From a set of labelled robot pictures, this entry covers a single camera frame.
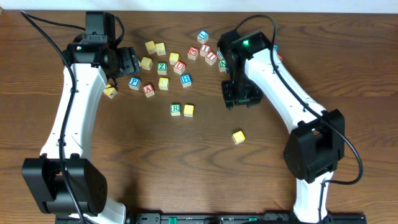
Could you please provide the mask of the yellow O letter block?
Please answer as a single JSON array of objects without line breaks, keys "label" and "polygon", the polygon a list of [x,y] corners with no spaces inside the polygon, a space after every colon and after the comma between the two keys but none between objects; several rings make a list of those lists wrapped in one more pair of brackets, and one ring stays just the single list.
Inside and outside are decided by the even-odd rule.
[{"label": "yellow O letter block", "polygon": [[169,62],[171,65],[175,65],[179,61],[179,54],[171,52],[169,55]]}]

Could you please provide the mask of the green R letter block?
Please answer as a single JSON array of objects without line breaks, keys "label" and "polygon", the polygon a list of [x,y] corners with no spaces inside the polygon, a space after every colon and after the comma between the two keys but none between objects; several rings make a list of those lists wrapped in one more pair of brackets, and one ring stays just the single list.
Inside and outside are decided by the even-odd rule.
[{"label": "green R letter block", "polygon": [[171,116],[180,116],[181,115],[180,104],[171,104],[170,105],[170,114],[171,114]]}]

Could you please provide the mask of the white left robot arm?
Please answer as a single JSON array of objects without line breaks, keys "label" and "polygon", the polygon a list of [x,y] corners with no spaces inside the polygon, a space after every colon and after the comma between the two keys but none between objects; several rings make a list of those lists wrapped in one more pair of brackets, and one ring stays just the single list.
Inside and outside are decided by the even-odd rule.
[{"label": "white left robot arm", "polygon": [[132,47],[121,47],[120,18],[88,11],[81,34],[59,51],[63,91],[52,131],[22,176],[44,214],[57,223],[131,223],[122,203],[108,196],[105,176],[92,164],[91,140],[101,95],[109,80],[138,73]]}]

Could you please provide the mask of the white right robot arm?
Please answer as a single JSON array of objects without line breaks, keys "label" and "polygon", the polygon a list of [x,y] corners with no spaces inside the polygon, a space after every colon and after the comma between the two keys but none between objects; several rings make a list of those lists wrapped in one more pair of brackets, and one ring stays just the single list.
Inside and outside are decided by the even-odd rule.
[{"label": "white right robot arm", "polygon": [[345,153],[344,141],[325,123],[343,132],[343,115],[327,111],[306,94],[262,32],[242,37],[231,30],[221,35],[217,47],[230,73],[221,84],[226,107],[256,105],[267,97],[289,132],[283,157],[297,179],[293,213],[302,223],[324,220],[327,182]]}]

